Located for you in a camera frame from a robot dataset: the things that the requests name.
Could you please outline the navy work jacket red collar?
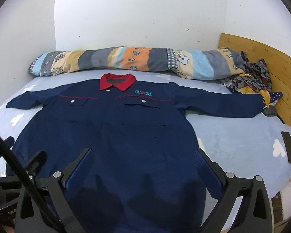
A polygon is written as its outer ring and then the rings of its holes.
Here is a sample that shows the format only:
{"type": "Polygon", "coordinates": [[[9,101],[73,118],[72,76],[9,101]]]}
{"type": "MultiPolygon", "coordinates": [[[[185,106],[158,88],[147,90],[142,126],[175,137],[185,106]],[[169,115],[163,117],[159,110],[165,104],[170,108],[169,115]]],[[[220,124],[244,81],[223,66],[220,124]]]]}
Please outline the navy work jacket red collar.
{"type": "Polygon", "coordinates": [[[72,177],[66,198],[89,232],[196,232],[206,188],[193,164],[197,137],[186,110],[253,118],[260,95],[217,94],[175,83],[104,74],[41,91],[27,91],[7,107],[41,106],[18,136],[13,153],[23,165],[40,150],[38,176],[64,170],[85,148],[88,170],[72,177]]]}

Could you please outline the black smartphone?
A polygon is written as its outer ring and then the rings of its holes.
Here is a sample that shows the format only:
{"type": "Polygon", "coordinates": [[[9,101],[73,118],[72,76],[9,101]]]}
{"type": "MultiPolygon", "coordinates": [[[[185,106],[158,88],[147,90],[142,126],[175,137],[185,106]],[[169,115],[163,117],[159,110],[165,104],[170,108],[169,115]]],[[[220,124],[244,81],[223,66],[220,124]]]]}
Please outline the black smartphone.
{"type": "Polygon", "coordinates": [[[291,135],[287,131],[282,131],[281,135],[282,135],[284,145],[287,151],[288,162],[291,163],[291,135]]]}

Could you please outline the light blue cloud bedsheet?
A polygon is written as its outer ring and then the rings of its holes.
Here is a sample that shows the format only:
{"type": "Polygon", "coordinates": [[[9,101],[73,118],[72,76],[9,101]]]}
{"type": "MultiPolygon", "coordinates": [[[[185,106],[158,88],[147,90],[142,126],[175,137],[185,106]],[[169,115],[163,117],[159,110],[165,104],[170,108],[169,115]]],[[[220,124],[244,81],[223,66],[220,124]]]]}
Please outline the light blue cloud bedsheet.
{"type": "MultiPolygon", "coordinates": [[[[104,74],[132,74],[138,81],[152,83],[175,83],[179,86],[196,88],[217,94],[229,94],[217,83],[187,81],[170,75],[119,70],[93,70],[64,74],[55,77],[33,79],[24,88],[9,97],[0,106],[0,136],[13,136],[17,140],[41,106],[29,110],[7,107],[10,100],[27,91],[41,91],[82,81],[100,79],[104,74]]],[[[231,171],[242,178],[261,175],[268,195],[273,197],[291,176],[291,165],[285,155],[281,132],[291,128],[277,117],[266,117],[262,111],[253,118],[227,118],[210,116],[196,110],[186,110],[185,116],[197,137],[198,148],[225,171],[231,171]]],[[[203,218],[210,212],[204,205],[203,218]]]]}

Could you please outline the small dark grey pouch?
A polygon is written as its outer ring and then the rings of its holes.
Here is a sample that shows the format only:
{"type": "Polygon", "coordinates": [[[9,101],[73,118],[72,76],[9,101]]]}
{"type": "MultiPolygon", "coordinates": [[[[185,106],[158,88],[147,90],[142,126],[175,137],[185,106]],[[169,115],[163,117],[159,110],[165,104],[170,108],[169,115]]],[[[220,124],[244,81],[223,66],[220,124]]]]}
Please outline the small dark grey pouch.
{"type": "Polygon", "coordinates": [[[265,115],[267,117],[274,117],[277,115],[277,111],[276,111],[276,108],[274,106],[269,106],[269,107],[263,108],[262,113],[263,113],[263,115],[265,115]]]}

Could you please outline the patterned crumpled cloth pile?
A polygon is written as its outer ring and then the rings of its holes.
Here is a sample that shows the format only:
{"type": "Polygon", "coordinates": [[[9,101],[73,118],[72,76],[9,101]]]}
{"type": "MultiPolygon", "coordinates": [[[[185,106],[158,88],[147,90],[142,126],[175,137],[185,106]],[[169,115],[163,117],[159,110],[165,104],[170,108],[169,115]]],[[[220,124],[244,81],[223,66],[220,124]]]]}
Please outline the patterned crumpled cloth pile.
{"type": "Polygon", "coordinates": [[[231,93],[260,94],[267,108],[275,106],[283,97],[283,93],[273,91],[269,68],[264,59],[254,63],[249,60],[246,52],[241,51],[240,55],[244,61],[244,72],[222,79],[220,82],[231,93]]]}

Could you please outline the wooden headboard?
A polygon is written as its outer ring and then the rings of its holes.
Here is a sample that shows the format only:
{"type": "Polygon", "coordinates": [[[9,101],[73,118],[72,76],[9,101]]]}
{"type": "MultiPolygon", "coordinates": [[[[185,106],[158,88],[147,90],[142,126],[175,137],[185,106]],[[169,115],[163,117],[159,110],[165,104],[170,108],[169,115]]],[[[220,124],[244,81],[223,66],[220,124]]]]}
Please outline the wooden headboard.
{"type": "Polygon", "coordinates": [[[281,91],[283,97],[276,104],[276,110],[284,123],[291,127],[291,57],[266,44],[227,33],[220,35],[218,47],[229,47],[234,51],[244,51],[249,60],[264,59],[270,72],[274,91],[281,91]]]}

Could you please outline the striped patchwork rolled quilt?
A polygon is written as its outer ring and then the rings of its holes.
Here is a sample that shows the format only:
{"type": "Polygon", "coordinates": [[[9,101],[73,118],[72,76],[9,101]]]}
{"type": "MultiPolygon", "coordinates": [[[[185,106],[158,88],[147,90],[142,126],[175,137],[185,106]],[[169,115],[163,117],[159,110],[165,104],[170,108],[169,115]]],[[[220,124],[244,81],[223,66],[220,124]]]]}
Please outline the striped patchwork rolled quilt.
{"type": "Polygon", "coordinates": [[[79,70],[114,69],[176,73],[195,80],[224,79],[245,72],[241,54],[229,49],[173,50],[172,48],[110,47],[100,50],[54,51],[29,66],[34,76],[55,76],[79,70]]]}

